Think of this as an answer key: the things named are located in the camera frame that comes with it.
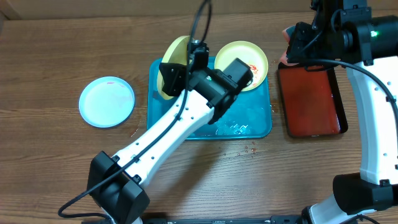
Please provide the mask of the yellow plate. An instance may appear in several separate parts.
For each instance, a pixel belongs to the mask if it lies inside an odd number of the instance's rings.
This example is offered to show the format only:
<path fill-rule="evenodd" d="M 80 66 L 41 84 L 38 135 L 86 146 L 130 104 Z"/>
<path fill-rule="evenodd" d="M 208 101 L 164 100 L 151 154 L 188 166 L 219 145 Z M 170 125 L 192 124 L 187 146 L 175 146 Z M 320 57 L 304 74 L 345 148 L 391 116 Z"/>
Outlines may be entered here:
<path fill-rule="evenodd" d="M 265 53 L 256 44 L 234 41 L 225 45 L 215 57 L 215 69 L 224 70 L 235 58 L 246 63 L 253 74 L 253 81 L 243 91 L 253 90 L 266 79 L 269 63 Z"/>
<path fill-rule="evenodd" d="M 183 35 L 176 38 L 166 50 L 162 63 L 179 63 L 182 65 L 186 65 L 186 57 L 187 57 L 187 44 L 189 41 L 189 35 Z M 160 71 L 157 74 L 157 91 L 158 94 L 164 100 L 171 100 L 173 97 L 167 95 L 163 90 L 162 87 L 164 86 L 164 78 Z"/>

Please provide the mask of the light blue plate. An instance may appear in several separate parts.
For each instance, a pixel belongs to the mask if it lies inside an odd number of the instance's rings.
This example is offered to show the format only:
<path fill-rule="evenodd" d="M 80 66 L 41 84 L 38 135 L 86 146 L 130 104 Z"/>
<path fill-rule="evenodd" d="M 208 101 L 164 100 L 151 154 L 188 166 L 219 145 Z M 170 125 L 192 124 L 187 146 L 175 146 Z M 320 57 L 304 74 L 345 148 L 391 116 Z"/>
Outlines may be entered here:
<path fill-rule="evenodd" d="M 128 82 L 118 77 L 101 77 L 82 91 L 78 109 L 83 120 L 96 128 L 112 128 L 133 112 L 135 94 Z"/>

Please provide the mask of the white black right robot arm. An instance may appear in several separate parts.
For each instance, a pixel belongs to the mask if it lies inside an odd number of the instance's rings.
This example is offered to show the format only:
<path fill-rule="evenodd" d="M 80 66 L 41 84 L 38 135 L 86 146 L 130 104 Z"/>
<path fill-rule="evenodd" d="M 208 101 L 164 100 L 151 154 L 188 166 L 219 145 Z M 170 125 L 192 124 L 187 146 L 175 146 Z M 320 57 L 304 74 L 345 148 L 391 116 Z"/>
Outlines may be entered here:
<path fill-rule="evenodd" d="M 343 67 L 361 134 L 358 173 L 337 175 L 333 193 L 299 223 L 357 223 L 397 205 L 397 17 L 373 17 L 363 0 L 317 0 L 311 24 L 290 35 L 288 63 Z"/>

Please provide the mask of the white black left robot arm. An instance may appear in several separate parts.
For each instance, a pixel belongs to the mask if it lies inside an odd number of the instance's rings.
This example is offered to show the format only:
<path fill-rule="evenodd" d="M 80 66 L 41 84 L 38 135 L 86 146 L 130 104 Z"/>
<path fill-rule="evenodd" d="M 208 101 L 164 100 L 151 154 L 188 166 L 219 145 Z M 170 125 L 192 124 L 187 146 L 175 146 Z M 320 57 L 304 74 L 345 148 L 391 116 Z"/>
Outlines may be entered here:
<path fill-rule="evenodd" d="M 133 143 L 91 161 L 87 191 L 106 223 L 138 222 L 150 202 L 144 189 L 162 163 L 189 135 L 218 121 L 252 81 L 249 65 L 238 58 L 222 70 L 208 68 L 208 53 L 205 42 L 175 39 L 157 76 L 160 92 L 175 103 Z"/>

